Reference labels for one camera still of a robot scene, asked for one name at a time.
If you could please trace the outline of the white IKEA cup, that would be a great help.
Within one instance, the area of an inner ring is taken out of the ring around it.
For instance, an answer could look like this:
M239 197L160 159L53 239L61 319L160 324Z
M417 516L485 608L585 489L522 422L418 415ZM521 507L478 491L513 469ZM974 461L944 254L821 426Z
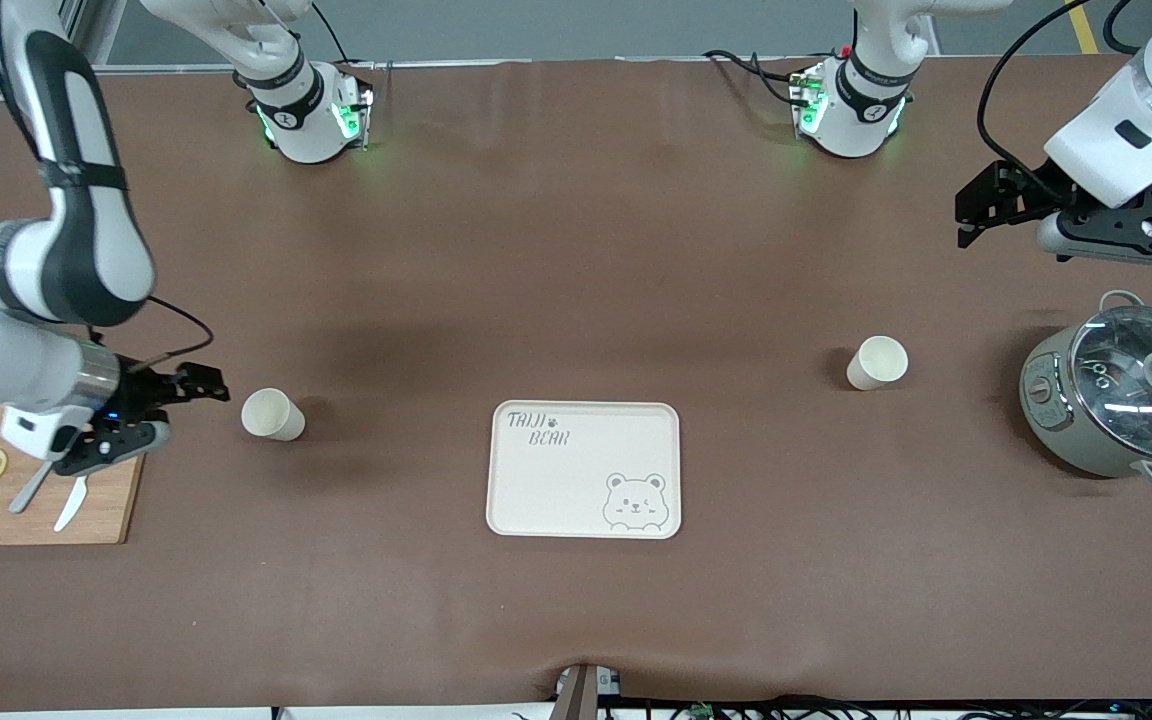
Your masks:
M243 402L241 424L251 435L291 442L306 429L306 418L283 391L262 388Z
M854 389L872 391L900 381L909 369L904 344L896 338L876 334L861 342L846 367L847 382Z

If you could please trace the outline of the grey plastic knife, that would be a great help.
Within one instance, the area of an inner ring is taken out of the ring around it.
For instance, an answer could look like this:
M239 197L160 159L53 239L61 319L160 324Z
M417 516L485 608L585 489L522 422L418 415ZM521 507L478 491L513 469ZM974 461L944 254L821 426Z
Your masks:
M28 506L32 503L33 498L37 495L38 491L40 491L41 484L44 484L47 477L50 477L52 467L54 467L54 462L51 461L46 461L41 464L40 469L38 469L36 473L29 478L26 484L20 488L17 495L13 498L8 506L8 511L12 511L12 514L22 514L22 511L26 511Z

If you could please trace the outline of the white plastic knife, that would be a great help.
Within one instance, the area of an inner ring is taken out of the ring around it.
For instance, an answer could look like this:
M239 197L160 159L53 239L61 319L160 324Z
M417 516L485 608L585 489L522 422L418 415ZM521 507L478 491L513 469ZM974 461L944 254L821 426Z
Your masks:
M69 497L67 498L67 501L65 501L63 509L61 509L54 526L52 526L54 532L65 532L65 529L67 529L71 521L76 518L77 511L81 510L82 505L86 501L86 497L88 475L81 475L81 477L74 478Z

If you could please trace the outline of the grey-green cooking pot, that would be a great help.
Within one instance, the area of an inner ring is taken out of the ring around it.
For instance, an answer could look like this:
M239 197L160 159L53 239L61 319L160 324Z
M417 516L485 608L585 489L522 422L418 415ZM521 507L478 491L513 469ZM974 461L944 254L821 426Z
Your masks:
M1123 305L1149 306L1132 291L1111 290L1102 293L1096 314ZM1085 473L1111 479L1140 475L1152 482L1152 457L1120 445L1079 406L1073 384L1073 341L1083 324L1052 334L1026 356L1018 396L1029 429L1047 450Z

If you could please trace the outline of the glass pot lid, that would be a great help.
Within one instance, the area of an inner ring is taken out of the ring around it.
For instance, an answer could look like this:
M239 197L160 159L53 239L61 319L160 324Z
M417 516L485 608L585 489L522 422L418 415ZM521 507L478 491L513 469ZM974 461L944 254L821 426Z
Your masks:
M1120 445L1152 457L1152 306L1108 306L1074 334L1079 406Z

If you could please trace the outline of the cream bear print tray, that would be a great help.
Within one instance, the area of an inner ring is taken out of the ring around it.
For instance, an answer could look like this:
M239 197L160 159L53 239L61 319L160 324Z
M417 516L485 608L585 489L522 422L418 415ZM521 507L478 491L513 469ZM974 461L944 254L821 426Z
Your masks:
M513 397L493 414L485 520L498 536L666 541L681 479L668 404Z

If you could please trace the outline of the metal table edge clamp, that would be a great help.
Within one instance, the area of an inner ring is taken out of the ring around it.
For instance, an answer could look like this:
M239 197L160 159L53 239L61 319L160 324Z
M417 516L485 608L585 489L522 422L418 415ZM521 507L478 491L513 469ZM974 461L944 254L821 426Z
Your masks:
M613 708L605 707L602 702L621 697L620 670L573 665L559 675L556 689L550 720L614 720Z

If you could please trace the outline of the aluminium frame profile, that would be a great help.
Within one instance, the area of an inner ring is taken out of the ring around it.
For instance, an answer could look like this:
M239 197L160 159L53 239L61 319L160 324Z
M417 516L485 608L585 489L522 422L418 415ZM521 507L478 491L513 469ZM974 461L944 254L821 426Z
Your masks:
M90 60L92 68L105 76L142 76L156 71L152 65L109 63L128 6L132 8L134 20L147 17L141 0L60 0L59 17L69 40Z

